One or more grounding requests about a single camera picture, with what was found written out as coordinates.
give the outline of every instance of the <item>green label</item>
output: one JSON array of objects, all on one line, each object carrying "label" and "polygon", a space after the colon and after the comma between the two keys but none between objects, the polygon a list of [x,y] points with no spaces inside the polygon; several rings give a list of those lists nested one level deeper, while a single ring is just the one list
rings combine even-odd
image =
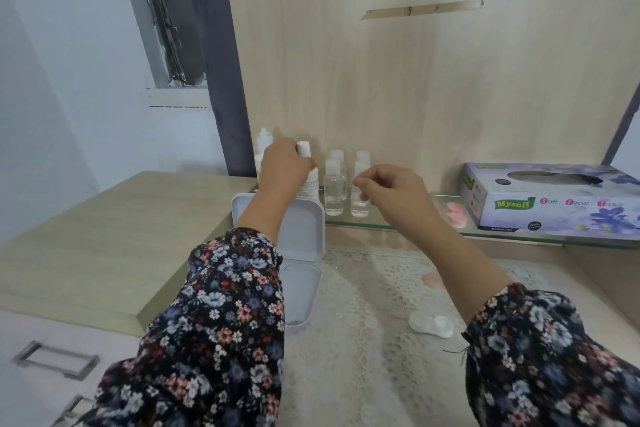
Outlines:
[{"label": "green label", "polygon": [[529,199],[501,199],[495,202],[495,208],[515,210],[531,209],[535,202],[535,197],[530,197]]},{"label": "green label", "polygon": [[465,182],[465,185],[467,186],[468,190],[472,190],[474,188],[474,184],[476,183],[475,179],[471,179],[469,176],[465,174],[462,180]]}]

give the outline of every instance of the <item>pink object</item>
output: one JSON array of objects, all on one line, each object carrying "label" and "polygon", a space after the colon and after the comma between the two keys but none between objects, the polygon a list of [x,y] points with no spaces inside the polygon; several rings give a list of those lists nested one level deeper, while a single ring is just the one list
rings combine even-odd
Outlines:
[{"label": "pink object", "polygon": [[429,287],[430,289],[442,289],[444,287],[440,275],[436,274],[436,272],[423,275],[422,281],[424,282],[424,285]]},{"label": "pink object", "polygon": [[465,208],[460,203],[447,203],[447,210],[452,211],[454,213],[464,213]]},{"label": "pink object", "polygon": [[447,219],[449,220],[449,224],[454,228],[464,228],[467,226],[467,215],[463,212],[449,211],[447,213]]}]

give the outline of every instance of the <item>tape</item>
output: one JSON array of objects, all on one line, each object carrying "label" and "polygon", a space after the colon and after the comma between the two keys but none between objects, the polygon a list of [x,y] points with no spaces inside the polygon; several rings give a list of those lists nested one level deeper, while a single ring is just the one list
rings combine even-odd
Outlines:
[{"label": "tape", "polygon": [[361,21],[388,17],[425,16],[443,12],[462,12],[479,9],[483,5],[484,0],[464,0],[462,2],[428,3],[425,5],[408,5],[407,7],[390,7],[389,9],[373,9],[366,11]]}]

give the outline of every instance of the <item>open box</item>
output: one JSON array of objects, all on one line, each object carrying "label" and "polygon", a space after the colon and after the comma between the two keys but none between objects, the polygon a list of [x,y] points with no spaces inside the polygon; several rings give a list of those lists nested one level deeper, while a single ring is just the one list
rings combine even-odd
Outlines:
[{"label": "open box", "polygon": [[[234,225],[255,194],[241,192],[231,200]],[[307,327],[322,280],[316,265],[324,255],[324,209],[317,201],[294,199],[282,220],[278,234],[278,253],[285,305],[285,331],[299,332]]]}]

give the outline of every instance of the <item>black floral shirt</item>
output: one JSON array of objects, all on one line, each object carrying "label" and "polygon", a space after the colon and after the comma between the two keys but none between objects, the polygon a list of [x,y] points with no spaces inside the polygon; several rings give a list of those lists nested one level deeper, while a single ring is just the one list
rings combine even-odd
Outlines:
[{"label": "black floral shirt", "polygon": [[[198,246],[138,356],[105,373],[80,426],[274,425],[282,393],[282,257],[233,229]],[[560,294],[513,284],[463,333],[482,426],[640,426],[640,371],[592,341]]]}]

